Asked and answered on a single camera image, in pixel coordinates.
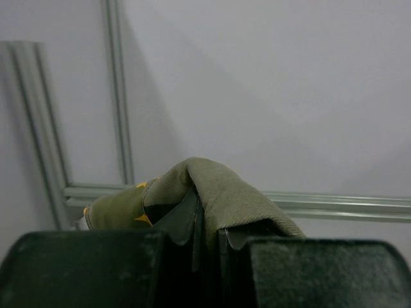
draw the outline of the fabric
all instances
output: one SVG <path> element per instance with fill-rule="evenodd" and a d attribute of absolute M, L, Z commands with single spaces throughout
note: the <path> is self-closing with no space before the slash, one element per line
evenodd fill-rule
<path fill-rule="evenodd" d="M 85 209 L 90 229 L 148 228 L 180 203 L 194 185 L 204 207 L 205 239 L 212 248 L 217 230 L 269 219 L 284 236 L 304 236 L 272 201 L 233 170 L 192 157 L 160 178 L 97 199 Z"/>

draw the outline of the white backdrop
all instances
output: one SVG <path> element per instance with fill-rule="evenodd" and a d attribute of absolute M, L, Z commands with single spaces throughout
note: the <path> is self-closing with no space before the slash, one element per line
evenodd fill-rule
<path fill-rule="evenodd" d="M 141 178 L 200 155 L 261 190 L 411 196 L 410 2 L 124 4 Z"/>
<path fill-rule="evenodd" d="M 55 228 L 0 74 L 0 263 L 23 233 Z"/>
<path fill-rule="evenodd" d="M 46 44 L 73 180 L 120 184 L 100 1 L 0 5 L 0 40 Z"/>
<path fill-rule="evenodd" d="M 409 223 L 293 219 L 308 237 L 341 239 L 381 239 L 394 245 L 411 266 Z"/>

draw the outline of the orange accent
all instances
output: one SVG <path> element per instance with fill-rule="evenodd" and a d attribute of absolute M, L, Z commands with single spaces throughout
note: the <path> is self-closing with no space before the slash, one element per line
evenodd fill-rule
<path fill-rule="evenodd" d="M 153 224 L 152 224 L 152 222 L 148 219 L 148 216 L 147 216 L 146 214 L 143 214 L 143 215 L 141 215 L 140 217 L 135 218 L 135 220 L 138 220 L 138 221 L 145 221 L 145 222 L 149 223 L 149 224 L 150 224 L 150 226 L 152 226 L 152 225 L 153 225 Z"/>
<path fill-rule="evenodd" d="M 139 187 L 146 187 L 146 185 L 147 185 L 147 182 L 144 182 L 144 183 L 140 183 L 140 184 L 137 185 L 136 187 L 137 187 L 137 188 L 139 188 Z"/>

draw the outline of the black plastic part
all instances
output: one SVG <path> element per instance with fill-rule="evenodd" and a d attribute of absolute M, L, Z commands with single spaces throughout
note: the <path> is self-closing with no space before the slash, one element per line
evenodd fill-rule
<path fill-rule="evenodd" d="M 0 307 L 191 307 L 202 216 L 191 190 L 148 230 L 28 234 L 0 268 Z"/>
<path fill-rule="evenodd" d="M 411 307 L 411 274 L 391 245 L 219 231 L 221 307 Z"/>

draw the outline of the white wall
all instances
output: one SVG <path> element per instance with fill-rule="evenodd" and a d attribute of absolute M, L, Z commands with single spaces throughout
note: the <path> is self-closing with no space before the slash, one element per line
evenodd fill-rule
<path fill-rule="evenodd" d="M 24 233 L 55 228 L 46 196 L 33 177 L 33 164 L 3 82 L 0 74 L 0 262 Z"/>
<path fill-rule="evenodd" d="M 1 0 L 0 40 L 44 42 L 74 182 L 120 184 L 99 0 Z"/>
<path fill-rule="evenodd" d="M 411 196 L 409 1 L 124 4 L 139 180 L 200 155 L 262 190 Z"/>

